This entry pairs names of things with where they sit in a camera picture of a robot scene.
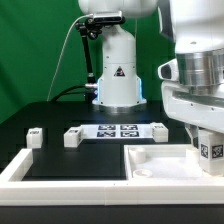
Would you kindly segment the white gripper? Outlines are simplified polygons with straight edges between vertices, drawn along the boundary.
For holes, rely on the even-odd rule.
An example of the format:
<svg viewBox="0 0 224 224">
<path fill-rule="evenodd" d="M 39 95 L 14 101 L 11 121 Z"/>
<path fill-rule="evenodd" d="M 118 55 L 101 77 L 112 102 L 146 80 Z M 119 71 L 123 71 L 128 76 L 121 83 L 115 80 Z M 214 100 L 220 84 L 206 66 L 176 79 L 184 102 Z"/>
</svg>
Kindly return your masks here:
<svg viewBox="0 0 224 224">
<path fill-rule="evenodd" d="M 224 84 L 202 96 L 190 94 L 187 87 L 172 81 L 164 81 L 161 90 L 167 116 L 188 123 L 185 130 L 194 147 L 198 147 L 198 127 L 224 133 Z"/>
</svg>

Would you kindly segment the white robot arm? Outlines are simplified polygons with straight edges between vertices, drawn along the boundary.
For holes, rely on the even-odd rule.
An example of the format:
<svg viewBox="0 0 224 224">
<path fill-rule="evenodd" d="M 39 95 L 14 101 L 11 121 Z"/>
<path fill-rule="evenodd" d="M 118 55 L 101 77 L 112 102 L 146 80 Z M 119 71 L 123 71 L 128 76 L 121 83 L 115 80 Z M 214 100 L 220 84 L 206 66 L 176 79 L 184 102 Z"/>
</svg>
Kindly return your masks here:
<svg viewBox="0 0 224 224">
<path fill-rule="evenodd" d="M 168 117 L 196 127 L 198 143 L 224 143 L 224 0 L 78 0 L 89 29 L 103 32 L 103 74 L 94 104 L 116 110 L 144 102 L 135 38 L 126 18 L 159 14 L 175 58 L 158 68 Z"/>
</svg>

